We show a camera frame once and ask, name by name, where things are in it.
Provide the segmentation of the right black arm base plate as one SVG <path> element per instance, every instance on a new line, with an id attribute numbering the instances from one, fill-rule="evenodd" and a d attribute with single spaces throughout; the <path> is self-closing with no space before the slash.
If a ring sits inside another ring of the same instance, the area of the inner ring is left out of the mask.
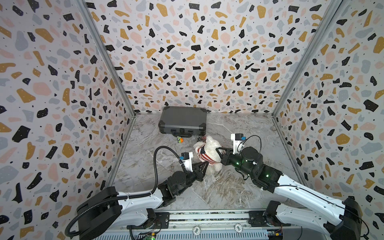
<path id="1" fill-rule="evenodd" d="M 290 227 L 291 224 L 283 224 L 277 219 L 267 218 L 265 211 L 249 211 L 248 223 L 252 227 Z"/>

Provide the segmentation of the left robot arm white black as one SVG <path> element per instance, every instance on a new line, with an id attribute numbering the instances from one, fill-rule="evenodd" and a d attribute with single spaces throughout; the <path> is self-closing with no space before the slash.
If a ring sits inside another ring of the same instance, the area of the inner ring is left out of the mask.
<path id="1" fill-rule="evenodd" d="M 81 240 L 92 240 L 109 227 L 150 227 L 156 219 L 155 209 L 170 205 L 194 182 L 203 181 L 208 166 L 207 162 L 192 164 L 192 171 L 177 171 L 154 193 L 141 193 L 137 198 L 115 187 L 105 188 L 77 208 L 76 235 Z"/>

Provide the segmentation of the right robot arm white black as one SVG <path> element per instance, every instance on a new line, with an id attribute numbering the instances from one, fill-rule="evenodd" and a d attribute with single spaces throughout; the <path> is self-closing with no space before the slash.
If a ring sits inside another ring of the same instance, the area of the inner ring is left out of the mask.
<path id="1" fill-rule="evenodd" d="M 240 153 L 217 148 L 221 164 L 233 166 L 246 180 L 268 191 L 301 205 L 301 208 L 270 201 L 263 217 L 270 226 L 297 225 L 308 228 L 333 240 L 359 240 L 363 220 L 359 204 L 351 198 L 344 201 L 318 193 L 291 179 L 263 162 L 263 156 L 253 147 Z"/>

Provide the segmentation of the white teddy bear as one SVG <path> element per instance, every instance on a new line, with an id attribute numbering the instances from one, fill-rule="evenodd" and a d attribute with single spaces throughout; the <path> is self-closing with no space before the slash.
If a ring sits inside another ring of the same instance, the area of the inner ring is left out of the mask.
<path id="1" fill-rule="evenodd" d="M 210 165 L 208 166 L 207 168 L 207 173 L 209 175 L 213 175 L 213 176 L 216 176 L 219 174 L 219 172 L 222 170 L 222 167 L 223 165 L 221 164 L 221 159 L 218 155 L 218 153 L 216 152 L 216 148 L 219 148 L 219 147 L 222 147 L 221 144 L 215 140 L 212 136 L 206 136 L 206 142 L 203 143 L 203 142 L 196 142 L 193 146 L 193 148 L 195 149 L 195 154 L 197 155 L 197 158 L 199 159 L 198 157 L 198 153 L 197 153 L 197 150 L 199 147 L 201 147 L 202 145 L 205 145 L 205 151 L 207 152 L 207 154 L 211 157 L 211 158 L 214 158 L 216 161 L 220 162 L 218 164 L 215 164 L 215 165 Z"/>

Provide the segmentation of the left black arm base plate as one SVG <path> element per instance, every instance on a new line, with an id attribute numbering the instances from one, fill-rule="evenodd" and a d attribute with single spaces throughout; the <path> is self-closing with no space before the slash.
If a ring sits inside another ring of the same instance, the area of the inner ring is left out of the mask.
<path id="1" fill-rule="evenodd" d="M 133 226 L 133 230 L 154 230 L 154 229 L 168 229 L 170 223 L 170 212 L 155 212 L 155 215 L 149 217 L 144 224 L 140 226 Z"/>

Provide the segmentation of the red white striped knit sweater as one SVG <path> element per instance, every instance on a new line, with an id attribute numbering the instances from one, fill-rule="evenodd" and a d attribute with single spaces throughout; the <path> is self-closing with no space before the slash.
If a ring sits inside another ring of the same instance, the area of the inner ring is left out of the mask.
<path id="1" fill-rule="evenodd" d="M 197 150 L 198 157 L 202 162 L 208 162 L 210 165 L 215 165 L 220 162 L 216 161 L 214 158 L 211 158 L 205 151 L 205 145 L 202 145 Z"/>

